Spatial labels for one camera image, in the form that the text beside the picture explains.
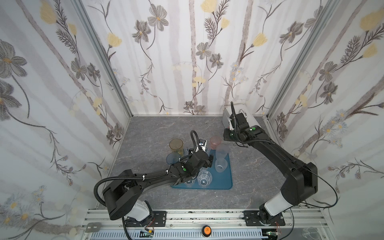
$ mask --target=black mounting plate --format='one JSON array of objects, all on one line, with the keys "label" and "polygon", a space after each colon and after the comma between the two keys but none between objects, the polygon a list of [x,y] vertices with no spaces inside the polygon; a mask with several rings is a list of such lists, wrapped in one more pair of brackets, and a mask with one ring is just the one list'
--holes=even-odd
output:
[{"label": "black mounting plate", "polygon": [[[153,211],[154,213],[154,219],[153,223],[150,224],[149,227],[165,227],[166,226],[166,219],[167,219],[167,212],[166,211]],[[138,221],[129,221],[129,218],[125,221],[126,227],[142,227],[140,222]]]},{"label": "black mounting plate", "polygon": [[[259,217],[257,215],[259,211],[244,211],[244,220],[247,227],[255,227],[255,226],[265,226],[259,221]],[[275,222],[271,223],[269,226],[277,226],[276,222],[279,226],[285,226],[285,221],[282,213],[276,215]]]}]

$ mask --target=clear glass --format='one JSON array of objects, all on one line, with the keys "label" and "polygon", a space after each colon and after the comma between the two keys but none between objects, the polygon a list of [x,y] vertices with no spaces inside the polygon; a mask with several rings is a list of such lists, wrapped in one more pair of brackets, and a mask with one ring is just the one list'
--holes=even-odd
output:
[{"label": "clear glass", "polygon": [[219,146],[221,143],[221,137],[219,136],[211,137],[210,143],[211,143],[211,149],[216,149],[216,147]]},{"label": "clear glass", "polygon": [[183,141],[178,138],[174,138],[169,142],[169,147],[172,150],[172,152],[177,152],[180,156],[183,156],[184,149],[183,149]]},{"label": "clear glass", "polygon": [[216,159],[217,158],[225,158],[229,153],[228,147],[224,145],[219,145],[216,148]]},{"label": "clear glass", "polygon": [[228,167],[228,162],[224,158],[217,158],[215,161],[215,169],[217,172],[224,172]]},{"label": "clear glass", "polygon": [[179,161],[179,159],[180,159],[180,154],[178,154],[177,152],[172,152],[167,156],[167,163],[169,165],[175,164]]},{"label": "clear glass", "polygon": [[197,176],[197,183],[202,187],[208,187],[212,182],[212,174],[208,171],[200,171]]}]

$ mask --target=blue plastic cup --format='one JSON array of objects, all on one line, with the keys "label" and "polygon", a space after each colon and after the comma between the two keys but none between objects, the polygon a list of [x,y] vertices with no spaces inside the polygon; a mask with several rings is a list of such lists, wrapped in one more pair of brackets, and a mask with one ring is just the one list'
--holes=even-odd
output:
[{"label": "blue plastic cup", "polygon": [[180,154],[178,154],[177,152],[172,152],[167,156],[167,163],[169,165],[175,164],[179,161],[179,159],[180,159]]}]

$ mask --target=black cable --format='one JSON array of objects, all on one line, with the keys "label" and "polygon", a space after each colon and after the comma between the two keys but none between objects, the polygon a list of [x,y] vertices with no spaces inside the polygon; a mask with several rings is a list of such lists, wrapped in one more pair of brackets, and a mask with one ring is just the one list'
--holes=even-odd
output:
[{"label": "black cable", "polygon": [[128,238],[128,240],[132,240],[131,237],[130,237],[129,234],[128,234],[127,227],[125,226],[124,217],[122,217],[121,219],[122,219],[122,225],[123,225],[123,227],[124,227],[125,236]]},{"label": "black cable", "polygon": [[[196,136],[197,145],[196,145],[196,142],[195,142],[195,138],[193,137],[193,134],[195,134],[195,136]],[[192,142],[193,142],[193,146],[194,146],[194,152],[196,152],[197,148],[199,148],[199,150],[203,150],[203,148],[199,144],[199,142],[200,142],[199,141],[199,136],[197,135],[195,130],[191,130],[191,138],[192,138]]]},{"label": "black cable", "polygon": [[188,154],[188,155],[186,155],[186,156],[184,156],[184,157],[181,157],[181,158],[179,159],[179,162],[181,162],[181,160],[183,160],[183,159],[189,158],[190,156],[192,156],[192,153],[191,153],[191,154]]},{"label": "black cable", "polygon": [[[154,176],[145,176],[144,177],[144,180],[145,179],[156,179],[156,178],[159,178],[159,177],[163,177],[165,175],[167,175],[168,172],[165,172],[163,174],[160,174],[160,175],[154,175]],[[95,187],[93,188],[93,195],[95,196],[96,200],[101,203],[103,206],[106,206],[105,205],[105,202],[104,200],[101,199],[101,197],[99,196],[99,193],[98,193],[98,188],[99,186],[104,183],[104,182],[107,182],[107,181],[112,181],[112,180],[118,180],[118,179],[128,179],[128,180],[140,180],[140,179],[143,179],[143,177],[141,176],[116,176],[116,177],[107,177],[107,178],[104,178],[104,179],[101,179],[100,181],[98,181],[95,185]]]},{"label": "black cable", "polygon": [[322,209],[328,209],[328,208],[330,208],[330,207],[335,206],[336,203],[339,201],[339,197],[337,196],[337,192],[336,192],[336,190],[335,190],[335,189],[334,189],[334,188],[333,188],[327,181],[325,181],[322,177],[320,177],[320,176],[317,175],[316,173],[314,173],[314,172],[312,172],[311,170],[306,169],[306,168],[305,168],[305,170],[307,170],[308,172],[311,172],[312,174],[316,175],[318,178],[320,178],[320,179],[323,180],[326,184],[328,184],[328,185],[332,188],[332,190],[335,192],[335,195],[336,195],[336,201],[335,201],[334,204],[329,205],[329,206],[325,206],[325,207],[315,206],[315,205],[312,205],[312,204],[308,204],[308,203],[306,203],[306,202],[301,202],[301,203],[303,203],[303,204],[307,204],[307,205],[310,205],[310,206],[313,206],[313,207],[322,208]]},{"label": "black cable", "polygon": [[236,145],[239,146],[239,147],[248,147],[248,146],[244,146],[244,144],[243,144],[243,146],[240,146],[236,141],[235,141],[235,143],[236,143]]},{"label": "black cable", "polygon": [[292,228],[291,228],[291,231],[287,234],[287,236],[285,236],[285,237],[283,237],[283,238],[280,238],[280,240],[282,240],[282,239],[284,239],[284,238],[286,238],[286,237],[288,237],[290,234],[291,234],[291,232],[293,231],[293,228],[295,227],[295,218],[294,218],[294,216],[293,216],[293,212],[292,212],[292,209],[291,208],[289,208],[290,210],[291,210],[291,213],[292,213],[292,221],[293,221],[293,223],[292,223]]}]

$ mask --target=plastic cup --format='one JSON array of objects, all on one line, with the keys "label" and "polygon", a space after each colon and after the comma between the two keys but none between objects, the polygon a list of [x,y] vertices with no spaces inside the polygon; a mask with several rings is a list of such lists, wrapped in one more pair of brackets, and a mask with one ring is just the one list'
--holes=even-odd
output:
[{"label": "plastic cup", "polygon": [[229,153],[228,147],[224,145],[219,145],[216,148],[216,159],[218,158],[225,158],[227,154]]},{"label": "plastic cup", "polygon": [[186,181],[185,184],[187,185],[187,187],[192,187],[192,185],[195,183],[195,180],[194,179],[191,179],[189,181]]},{"label": "plastic cup", "polygon": [[205,152],[206,152],[206,153],[208,154],[208,156],[209,156],[209,154],[211,153],[211,148],[210,148],[210,147],[206,147]]},{"label": "plastic cup", "polygon": [[208,187],[212,182],[212,174],[208,171],[200,171],[197,176],[197,183],[202,187]]},{"label": "plastic cup", "polygon": [[224,172],[228,167],[228,162],[224,158],[217,158],[215,162],[215,169],[217,172]]},{"label": "plastic cup", "polygon": [[179,159],[180,159],[180,154],[178,154],[177,152],[172,152],[167,156],[167,163],[169,165],[175,164],[179,161]]},{"label": "plastic cup", "polygon": [[211,143],[211,149],[216,149],[216,147],[219,146],[221,143],[221,137],[219,136],[211,137],[210,143]]},{"label": "plastic cup", "polygon": [[320,239],[320,233],[314,227],[303,228],[301,235],[305,239],[309,239],[309,240],[319,240]]},{"label": "plastic cup", "polygon": [[183,149],[183,141],[178,138],[174,138],[169,142],[169,147],[172,150],[172,152],[177,152],[180,156],[183,155],[184,149]]}]

